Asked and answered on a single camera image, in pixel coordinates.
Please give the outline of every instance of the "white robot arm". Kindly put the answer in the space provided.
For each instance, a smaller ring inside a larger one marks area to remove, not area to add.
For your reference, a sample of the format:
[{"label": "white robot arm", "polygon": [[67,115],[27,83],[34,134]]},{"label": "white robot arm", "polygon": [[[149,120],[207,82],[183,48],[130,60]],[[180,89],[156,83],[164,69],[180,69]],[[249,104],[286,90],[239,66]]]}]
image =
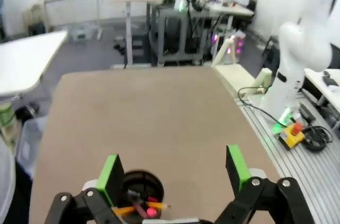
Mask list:
[{"label": "white robot arm", "polygon": [[278,30],[280,65],[260,105],[277,120],[299,107],[296,94],[304,81],[304,69],[321,72],[331,62],[327,21],[332,1],[303,0],[301,23],[284,23]]}]

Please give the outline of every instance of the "pen holder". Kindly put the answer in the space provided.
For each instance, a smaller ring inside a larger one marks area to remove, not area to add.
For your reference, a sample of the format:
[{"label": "pen holder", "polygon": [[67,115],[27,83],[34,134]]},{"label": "pen holder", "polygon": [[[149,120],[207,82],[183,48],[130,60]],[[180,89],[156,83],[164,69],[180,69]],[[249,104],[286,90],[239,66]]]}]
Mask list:
[{"label": "pen holder", "polygon": [[[144,202],[148,201],[148,197],[152,197],[157,199],[159,203],[162,203],[164,198],[162,183],[155,175],[146,170],[132,170],[125,173],[121,193],[117,202],[118,208],[132,206],[128,198],[129,190],[139,193],[140,201]],[[161,214],[162,211],[157,210],[157,215],[151,219],[159,219]],[[128,224],[141,224],[144,220],[136,211],[129,215],[122,216],[122,219]]]}]

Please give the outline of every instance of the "chair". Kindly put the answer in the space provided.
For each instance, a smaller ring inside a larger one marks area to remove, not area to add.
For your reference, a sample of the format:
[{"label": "chair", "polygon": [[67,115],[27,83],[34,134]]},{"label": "chair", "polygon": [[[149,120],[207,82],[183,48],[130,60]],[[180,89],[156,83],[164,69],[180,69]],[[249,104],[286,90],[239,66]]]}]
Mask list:
[{"label": "chair", "polygon": [[5,0],[0,0],[0,38],[2,40],[6,39],[6,33],[5,33],[4,23],[3,23],[4,1]]}]

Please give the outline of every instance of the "green light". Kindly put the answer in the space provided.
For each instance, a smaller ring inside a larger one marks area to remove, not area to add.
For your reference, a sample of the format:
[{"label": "green light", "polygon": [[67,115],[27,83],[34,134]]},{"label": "green light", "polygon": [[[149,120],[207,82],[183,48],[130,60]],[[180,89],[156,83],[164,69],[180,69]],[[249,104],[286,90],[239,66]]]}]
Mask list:
[{"label": "green light", "polygon": [[[292,115],[290,115],[291,109],[287,108],[283,114],[281,115],[280,119],[278,120],[281,124],[287,126],[291,122]],[[276,124],[272,129],[271,132],[276,135],[281,133],[285,128],[280,124]]]},{"label": "green light", "polygon": [[183,12],[184,8],[185,8],[185,5],[184,5],[184,1],[182,0],[180,3],[180,9],[179,9],[180,12]]}]

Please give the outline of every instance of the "metal cart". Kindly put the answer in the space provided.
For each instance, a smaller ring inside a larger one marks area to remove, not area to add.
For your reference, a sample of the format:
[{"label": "metal cart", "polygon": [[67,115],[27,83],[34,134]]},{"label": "metal cart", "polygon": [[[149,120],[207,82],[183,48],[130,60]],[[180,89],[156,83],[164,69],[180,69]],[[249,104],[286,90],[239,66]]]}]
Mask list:
[{"label": "metal cart", "polygon": [[[190,12],[190,17],[192,20],[196,21],[201,19],[197,28],[200,32],[200,43],[196,53],[185,52],[186,40],[188,38],[188,13],[186,11],[180,12],[173,8],[160,8],[159,5],[151,6],[151,29],[149,31],[149,41],[151,51],[158,58],[158,66],[164,66],[165,62],[171,61],[192,61],[195,65],[201,64],[206,50],[209,31],[209,29],[205,27],[205,20],[215,16],[211,15],[208,11],[197,12],[193,10]],[[167,27],[171,27],[171,25],[169,25],[170,18],[175,18],[180,21],[179,48],[176,53],[169,53],[164,49],[165,30]]]}]

